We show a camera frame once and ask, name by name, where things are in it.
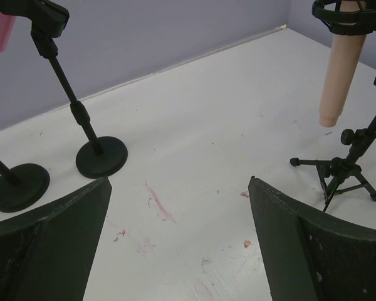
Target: table surface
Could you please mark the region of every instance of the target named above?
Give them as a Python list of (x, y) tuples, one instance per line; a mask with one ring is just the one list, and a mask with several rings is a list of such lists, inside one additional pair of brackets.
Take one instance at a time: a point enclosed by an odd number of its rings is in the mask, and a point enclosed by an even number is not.
[[(122, 139), (129, 158), (110, 177), (84, 300), (271, 300), (250, 177), (321, 209), (316, 170), (289, 159), (346, 156), (341, 131), (376, 113), (376, 70), (359, 64), (337, 126), (318, 125), (329, 52), (286, 29), (85, 100), (97, 134)], [(75, 167), (85, 142), (68, 107), (0, 132), (6, 164), (51, 175), (29, 209), (90, 182)], [(359, 163), (376, 187), (376, 141)], [(337, 196), (328, 212), (376, 229), (366, 190)]]

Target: tripod leg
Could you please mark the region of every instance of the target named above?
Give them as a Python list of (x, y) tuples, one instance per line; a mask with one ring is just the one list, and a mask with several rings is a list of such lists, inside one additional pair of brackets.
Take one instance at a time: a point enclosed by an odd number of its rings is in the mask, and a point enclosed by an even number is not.
[(310, 166), (317, 166), (322, 164), (330, 164), (331, 161), (329, 160), (299, 160), (299, 158), (291, 158), (290, 164), (292, 166), (300, 166), (300, 165), (310, 165)]
[(359, 183), (361, 183), (361, 185), (370, 193), (372, 200), (376, 202), (376, 190), (372, 187), (372, 185), (370, 185), (368, 180), (366, 180), (366, 178), (360, 172), (356, 173), (354, 176), (358, 179)]
[(332, 187), (331, 192), (327, 195), (327, 198), (325, 199), (325, 207), (323, 208), (323, 212), (326, 212), (328, 205), (330, 205), (330, 202), (332, 201), (337, 189), (339, 187), (338, 183), (335, 183)]

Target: tripod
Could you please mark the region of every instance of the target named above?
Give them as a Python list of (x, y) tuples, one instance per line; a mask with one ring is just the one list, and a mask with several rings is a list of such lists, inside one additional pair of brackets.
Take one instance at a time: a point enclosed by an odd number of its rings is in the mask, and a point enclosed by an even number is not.
[[(339, 194), (347, 193), (358, 188), (365, 188), (376, 202), (376, 190), (370, 185), (361, 173), (361, 167), (357, 165), (357, 161), (361, 158), (372, 142), (376, 139), (376, 116), (366, 129), (359, 129), (355, 133), (353, 130), (344, 130), (341, 134), (341, 143), (350, 145), (350, 152), (345, 159), (336, 157), (330, 161), (319, 160), (300, 160), (299, 158), (291, 158), (290, 164), (292, 166), (310, 165), (316, 166), (319, 175), (321, 188), (324, 192), (325, 207), (323, 212), (326, 212), (333, 197)], [(332, 176), (330, 183), (326, 185), (325, 178)], [(344, 183), (349, 177), (355, 177), (360, 184), (338, 190), (338, 187)]]

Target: black microphone stand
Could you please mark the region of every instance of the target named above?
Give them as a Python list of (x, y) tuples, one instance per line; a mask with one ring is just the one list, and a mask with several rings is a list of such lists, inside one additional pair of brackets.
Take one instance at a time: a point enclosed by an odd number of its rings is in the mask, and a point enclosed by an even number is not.
[(61, 86), (71, 104), (71, 112), (86, 136), (89, 142), (86, 143), (76, 155), (76, 168), (79, 172), (90, 179), (96, 179), (102, 176), (111, 176), (123, 167), (128, 157), (128, 150), (125, 144), (114, 137), (96, 136), (90, 124), (90, 116), (84, 105), (76, 99), (75, 94), (68, 83), (63, 69), (61, 68), (57, 54), (58, 49), (47, 34), (35, 27), (32, 23), (32, 39), (39, 51), (39, 54), (49, 60), (53, 67)]
[(49, 187), (50, 176), (43, 167), (28, 163), (9, 169), (0, 161), (0, 211), (11, 213), (37, 202)]
[[(327, 207), (330, 205), (333, 197), (358, 188), (364, 187), (369, 193), (372, 201), (376, 202), (376, 190), (370, 185), (361, 173), (361, 167), (357, 165), (357, 161), (361, 158), (371, 146), (372, 142), (376, 139), (376, 116), (366, 129), (359, 129), (355, 133), (353, 130), (347, 129), (342, 132), (341, 143), (350, 145), (349, 154), (345, 159), (336, 157), (330, 161), (319, 160), (300, 160), (299, 158), (291, 158), (290, 164), (292, 166), (310, 165), (316, 166), (319, 175), (321, 187), (325, 197), (326, 212)], [(332, 176), (330, 183), (326, 185), (325, 178)], [(344, 183), (349, 177), (355, 177), (360, 184), (341, 189), (338, 187)]]
[(57, 60), (58, 49), (53, 38), (61, 36), (70, 14), (67, 9), (49, 0), (0, 0), (0, 12), (23, 16), (32, 21), (31, 36), (39, 54), (48, 59), (71, 102), (71, 112), (89, 142), (76, 155), (79, 172), (91, 179), (111, 176), (123, 167), (128, 157), (125, 144), (114, 137), (97, 137), (90, 116), (75, 97)]

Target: round stand base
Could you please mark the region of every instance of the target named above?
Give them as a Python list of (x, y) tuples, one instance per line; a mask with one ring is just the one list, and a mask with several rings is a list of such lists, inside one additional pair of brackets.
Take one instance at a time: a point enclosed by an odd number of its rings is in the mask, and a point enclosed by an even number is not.
[(76, 168), (89, 179), (111, 176), (124, 166), (128, 157), (125, 144), (114, 137), (99, 137), (104, 153), (96, 155), (90, 142), (86, 143), (76, 155)]
[(21, 184), (12, 186), (0, 176), (0, 211), (6, 213), (23, 210), (37, 202), (50, 183), (47, 170), (36, 164), (22, 164), (10, 170), (21, 179)]

